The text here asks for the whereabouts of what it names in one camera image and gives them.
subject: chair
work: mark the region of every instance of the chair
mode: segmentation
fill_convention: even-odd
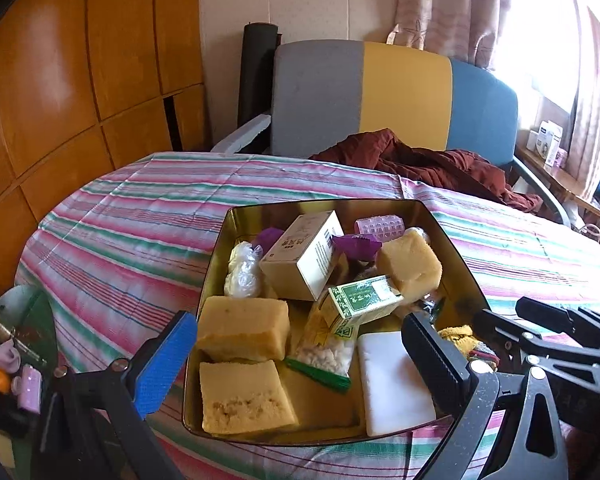
[[[560,203],[514,155],[515,92],[486,70],[403,46],[311,40],[276,50],[270,114],[216,144],[235,153],[271,126],[272,155],[308,157],[350,134],[390,128],[405,144],[462,148],[527,181],[559,222]]]

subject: armrest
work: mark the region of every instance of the armrest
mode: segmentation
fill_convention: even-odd
[[[218,142],[211,151],[214,153],[237,153],[262,133],[271,124],[271,115],[260,114]]]
[[[569,222],[567,212],[564,210],[560,202],[557,201],[556,197],[551,194],[551,191],[549,191],[547,187],[540,182],[540,180],[538,180],[538,177],[531,173],[531,170],[529,170],[529,168],[526,167],[516,156],[513,157],[513,167],[516,168],[516,171],[520,174],[520,176],[525,179],[526,183],[534,188],[534,191],[538,193],[542,200],[544,200],[544,203],[547,204],[548,208],[560,217],[560,221],[556,223],[561,223],[571,229],[571,222]]]

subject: plastic bag of peanuts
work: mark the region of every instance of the plastic bag of peanuts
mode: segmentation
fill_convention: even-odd
[[[298,346],[285,363],[333,390],[346,392],[351,386],[349,367],[358,327],[330,333],[319,306],[320,300],[312,306]]]

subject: gray cushion panel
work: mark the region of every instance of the gray cushion panel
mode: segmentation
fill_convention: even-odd
[[[276,50],[273,155],[307,158],[358,132],[364,43],[297,41]]]

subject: metal screw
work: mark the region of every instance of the metal screw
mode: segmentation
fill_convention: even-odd
[[[127,368],[129,368],[129,361],[123,357],[119,357],[111,363],[111,369],[114,372],[124,372]]]
[[[531,375],[534,379],[538,379],[538,381],[541,381],[546,377],[544,370],[542,370],[542,368],[538,368],[537,366],[531,368]]]
[[[493,374],[493,369],[484,361],[480,361],[480,359],[471,361],[469,366],[471,367],[471,370],[477,374]]]
[[[67,372],[68,372],[68,369],[66,366],[59,366],[58,368],[56,368],[54,370],[54,377],[59,379],[61,377],[64,377]]]

